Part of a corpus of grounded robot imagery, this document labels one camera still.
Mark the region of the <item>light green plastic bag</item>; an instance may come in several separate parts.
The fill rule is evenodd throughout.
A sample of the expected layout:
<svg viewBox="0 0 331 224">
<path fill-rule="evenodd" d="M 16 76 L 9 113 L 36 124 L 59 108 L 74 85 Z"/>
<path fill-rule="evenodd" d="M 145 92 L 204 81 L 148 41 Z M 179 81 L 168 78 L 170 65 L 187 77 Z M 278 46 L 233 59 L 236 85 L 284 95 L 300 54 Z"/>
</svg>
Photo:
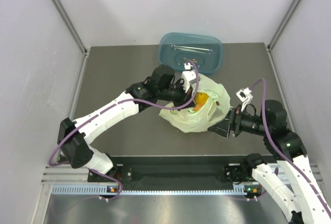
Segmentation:
<svg viewBox="0 0 331 224">
<path fill-rule="evenodd" d="M 159 116 L 184 133 L 205 132 L 223 120 L 231 108 L 230 96 L 221 83 L 200 75 L 195 107 L 181 110 L 165 110 Z"/>
</svg>

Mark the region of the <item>orange peach fruit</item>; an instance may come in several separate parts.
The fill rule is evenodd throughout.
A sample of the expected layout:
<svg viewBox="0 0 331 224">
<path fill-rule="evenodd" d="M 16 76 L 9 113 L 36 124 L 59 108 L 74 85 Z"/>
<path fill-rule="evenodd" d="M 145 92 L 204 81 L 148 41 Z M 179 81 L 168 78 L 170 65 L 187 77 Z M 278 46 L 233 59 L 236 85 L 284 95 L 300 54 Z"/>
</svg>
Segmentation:
<svg viewBox="0 0 331 224">
<path fill-rule="evenodd" d="M 195 107 L 192 109 L 194 112 L 199 111 L 205 104 L 207 103 L 207 100 L 198 100 L 195 101 Z"/>
</svg>

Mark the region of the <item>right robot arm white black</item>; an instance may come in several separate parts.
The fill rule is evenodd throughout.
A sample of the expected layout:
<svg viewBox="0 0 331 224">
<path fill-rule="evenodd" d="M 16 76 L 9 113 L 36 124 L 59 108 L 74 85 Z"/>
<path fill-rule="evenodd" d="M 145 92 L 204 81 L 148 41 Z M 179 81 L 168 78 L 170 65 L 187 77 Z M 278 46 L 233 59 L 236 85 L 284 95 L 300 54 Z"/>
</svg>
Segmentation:
<svg viewBox="0 0 331 224">
<path fill-rule="evenodd" d="M 264 145 L 285 173 L 285 184 L 261 154 L 249 154 L 240 162 L 240 180 L 258 182 L 281 209 L 288 223 L 330 223 L 327 204 L 310 166 L 307 150 L 287 124 L 287 112 L 276 100 L 262 103 L 260 115 L 249 114 L 241 105 L 208 131 L 224 138 L 242 132 L 262 136 Z"/>
</svg>

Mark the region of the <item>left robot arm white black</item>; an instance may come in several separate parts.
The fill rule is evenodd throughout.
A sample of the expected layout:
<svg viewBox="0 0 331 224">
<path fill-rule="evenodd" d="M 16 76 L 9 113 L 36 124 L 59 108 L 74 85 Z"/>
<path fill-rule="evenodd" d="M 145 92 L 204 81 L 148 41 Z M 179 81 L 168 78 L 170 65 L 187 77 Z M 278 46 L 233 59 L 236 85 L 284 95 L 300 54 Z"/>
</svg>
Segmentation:
<svg viewBox="0 0 331 224">
<path fill-rule="evenodd" d="M 109 155 L 92 148 L 91 143 L 122 120 L 149 107 L 159 107 L 157 102 L 160 100 L 173 103 L 171 110 L 193 107 L 198 84 L 199 74 L 193 62 L 184 64 L 184 71 L 178 80 L 175 80 L 172 67 L 160 65 L 151 76 L 132 84 L 98 110 L 76 120 L 62 120 L 57 149 L 72 168 L 86 167 L 98 171 L 106 181 L 111 181 L 117 176 L 116 166 Z"/>
</svg>

